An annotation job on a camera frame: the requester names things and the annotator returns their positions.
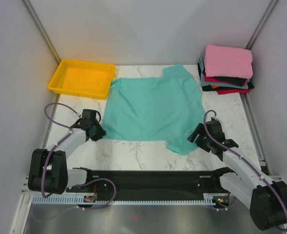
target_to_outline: black folded cloth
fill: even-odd
[[[201,78],[201,73],[205,74],[205,68],[203,69],[203,71],[201,70],[201,67],[199,64],[197,64],[197,70],[198,70],[198,74]],[[247,82],[247,86],[249,89],[253,89],[255,88],[254,85],[251,83],[251,81]],[[239,88],[232,88],[232,87],[218,87],[218,88],[212,88],[210,85],[207,86],[202,86],[202,90],[205,92],[209,92],[209,91],[217,91],[217,90],[230,90],[230,89],[239,89]]]
[[[231,84],[235,84],[237,86],[243,86],[245,84],[246,79],[237,78],[237,77],[214,77],[217,80],[229,82]]]

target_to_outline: stack of folded clothes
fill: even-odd
[[[205,59],[200,58],[197,66],[203,91],[249,93],[254,88],[251,62],[250,50],[208,45]]]

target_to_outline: white wall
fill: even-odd
[[[61,58],[194,64],[208,43],[244,48],[270,0],[31,0]]]
[[[19,0],[0,0],[0,234],[9,232],[32,151],[48,121],[56,63]]]
[[[280,1],[253,49],[252,109],[272,172],[287,183],[287,1]]]

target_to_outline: yellow plastic tray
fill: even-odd
[[[64,59],[48,89],[57,94],[106,99],[115,70],[115,65]]]

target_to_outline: metal floor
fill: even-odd
[[[32,205],[34,216],[49,218],[68,205]],[[200,206],[112,205],[94,211],[72,210],[45,223],[28,219],[26,234],[281,234],[260,231],[239,201],[228,211]]]

